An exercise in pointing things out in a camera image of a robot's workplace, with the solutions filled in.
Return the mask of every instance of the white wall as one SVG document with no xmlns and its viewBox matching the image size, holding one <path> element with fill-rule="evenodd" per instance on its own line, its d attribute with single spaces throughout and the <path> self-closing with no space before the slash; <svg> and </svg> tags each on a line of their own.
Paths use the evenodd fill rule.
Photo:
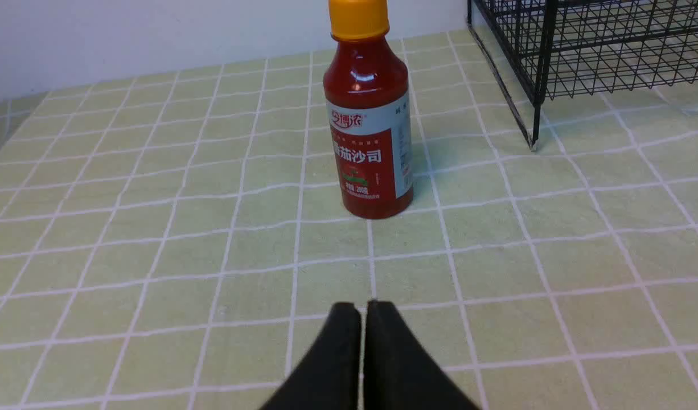
<svg viewBox="0 0 698 410">
<path fill-rule="evenodd" d="M 464 27 L 464 0 L 389 7 L 390 37 Z M 328 47 L 328 0 L 0 0 L 0 100 Z"/>
</svg>

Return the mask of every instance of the ketchup bottle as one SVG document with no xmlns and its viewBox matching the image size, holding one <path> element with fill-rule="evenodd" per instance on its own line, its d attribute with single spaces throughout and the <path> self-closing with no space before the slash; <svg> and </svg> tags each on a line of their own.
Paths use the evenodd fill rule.
<svg viewBox="0 0 698 410">
<path fill-rule="evenodd" d="M 385 40 L 387 0 L 329 0 L 339 43 L 323 90 L 344 206 L 368 219 L 412 201 L 407 67 Z"/>
</svg>

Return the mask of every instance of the bottle label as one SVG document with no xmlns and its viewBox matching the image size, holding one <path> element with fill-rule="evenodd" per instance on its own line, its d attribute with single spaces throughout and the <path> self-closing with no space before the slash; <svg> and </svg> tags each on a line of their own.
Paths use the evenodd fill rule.
<svg viewBox="0 0 698 410">
<path fill-rule="evenodd" d="M 342 190 L 372 202 L 406 194 L 412 186 L 409 93 L 371 109 L 326 106 Z"/>
</svg>

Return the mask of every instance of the black wire rack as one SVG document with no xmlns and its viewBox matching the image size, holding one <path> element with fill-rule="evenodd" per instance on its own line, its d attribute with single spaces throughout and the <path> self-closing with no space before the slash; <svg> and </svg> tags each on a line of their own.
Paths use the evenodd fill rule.
<svg viewBox="0 0 698 410">
<path fill-rule="evenodd" d="M 471 3 L 533 104 L 531 135 L 473 29 Z M 468 0 L 468 24 L 532 150 L 547 97 L 698 80 L 698 0 Z"/>
</svg>

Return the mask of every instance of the red label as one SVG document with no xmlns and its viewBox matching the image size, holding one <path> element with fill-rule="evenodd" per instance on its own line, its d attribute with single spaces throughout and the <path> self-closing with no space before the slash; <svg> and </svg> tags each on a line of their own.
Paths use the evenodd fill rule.
<svg viewBox="0 0 698 410">
<path fill-rule="evenodd" d="M 366 200 L 393 200 L 395 180 L 392 130 L 355 136 L 330 128 L 342 190 L 348 195 Z"/>
</svg>

